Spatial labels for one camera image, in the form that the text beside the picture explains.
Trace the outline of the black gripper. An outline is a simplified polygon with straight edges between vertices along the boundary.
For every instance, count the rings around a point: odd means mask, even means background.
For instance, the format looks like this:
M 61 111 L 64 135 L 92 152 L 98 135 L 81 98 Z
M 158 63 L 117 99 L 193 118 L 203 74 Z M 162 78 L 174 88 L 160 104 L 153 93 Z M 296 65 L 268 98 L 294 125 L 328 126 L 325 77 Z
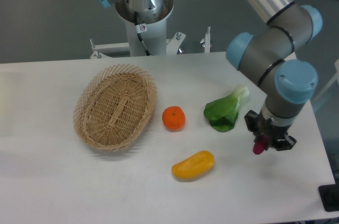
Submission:
M 257 114 L 253 110 L 249 110 L 244 116 L 248 131 L 255 136 L 254 143 L 257 139 L 266 135 L 269 144 L 266 148 L 274 148 L 277 151 L 291 150 L 297 143 L 296 139 L 288 135 L 288 129 L 291 125 L 278 126 L 275 125 L 273 118 L 264 118 L 263 114 Z

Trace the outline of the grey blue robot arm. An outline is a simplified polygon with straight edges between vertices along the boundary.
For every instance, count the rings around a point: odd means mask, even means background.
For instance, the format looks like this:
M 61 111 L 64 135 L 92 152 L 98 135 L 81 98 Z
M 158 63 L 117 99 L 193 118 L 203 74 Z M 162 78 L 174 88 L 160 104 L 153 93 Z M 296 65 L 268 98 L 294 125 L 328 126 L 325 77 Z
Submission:
M 174 55 L 184 35 L 166 39 L 166 20 L 173 0 L 98 0 L 114 6 L 125 21 L 132 56 Z M 308 62 L 290 60 L 289 55 L 308 43 L 322 28 L 320 13 L 294 0 L 248 0 L 268 26 L 259 37 L 244 32 L 226 50 L 227 60 L 266 94 L 259 113 L 245 115 L 247 128 L 255 136 L 253 151 L 274 148 L 290 150 L 296 140 L 288 135 L 295 118 L 312 97 L 318 83 Z

